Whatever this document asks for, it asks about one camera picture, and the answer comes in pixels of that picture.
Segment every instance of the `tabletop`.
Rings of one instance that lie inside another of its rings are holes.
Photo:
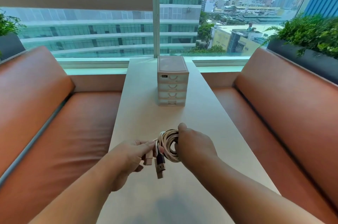
[[[231,167],[278,192],[193,62],[187,62],[186,105],[157,105],[157,60],[131,59],[109,150],[124,140],[152,140],[184,122],[208,135]],[[132,173],[106,201],[99,224],[233,223],[222,206],[182,163],[166,161],[164,178],[154,163]]]

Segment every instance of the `backrest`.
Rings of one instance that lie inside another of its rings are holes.
[[[0,176],[73,89],[46,47],[0,64]]]
[[[234,83],[338,207],[338,87],[261,48]]]

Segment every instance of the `sofa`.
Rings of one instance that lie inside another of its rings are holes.
[[[38,47],[0,65],[0,223],[28,223],[107,152],[121,92],[74,93]]]
[[[338,223],[338,87],[259,48],[213,92],[281,195]]]

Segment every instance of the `plant box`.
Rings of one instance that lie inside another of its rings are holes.
[[[285,44],[285,41],[274,39],[269,42],[269,50],[289,59],[290,61],[338,84],[338,59],[307,49],[303,56],[298,57],[301,47]]]
[[[6,60],[26,49],[15,33],[0,36],[0,61]]]

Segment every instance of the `hand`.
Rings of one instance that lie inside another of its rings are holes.
[[[215,146],[207,135],[187,128],[184,123],[179,124],[178,130],[179,140],[175,150],[188,170],[192,171],[207,158],[217,156]]]
[[[124,141],[113,148],[105,157],[108,162],[117,162],[118,174],[112,183],[112,191],[121,189],[127,181],[129,174],[143,169],[141,160],[145,160],[145,154],[151,150],[155,156],[155,141]]]

